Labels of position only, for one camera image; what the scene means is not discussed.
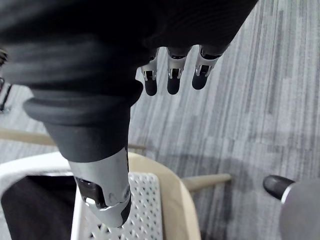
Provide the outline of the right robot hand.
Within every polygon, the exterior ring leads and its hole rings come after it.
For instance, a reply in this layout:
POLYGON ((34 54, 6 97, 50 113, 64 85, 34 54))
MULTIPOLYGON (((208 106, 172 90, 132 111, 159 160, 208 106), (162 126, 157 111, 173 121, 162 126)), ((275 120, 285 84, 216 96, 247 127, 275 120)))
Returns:
POLYGON ((69 161, 82 199, 108 227, 128 219, 128 131, 143 85, 136 71, 160 47, 202 45, 220 56, 254 0, 3 0, 3 75, 33 96, 25 112, 44 124, 69 161))

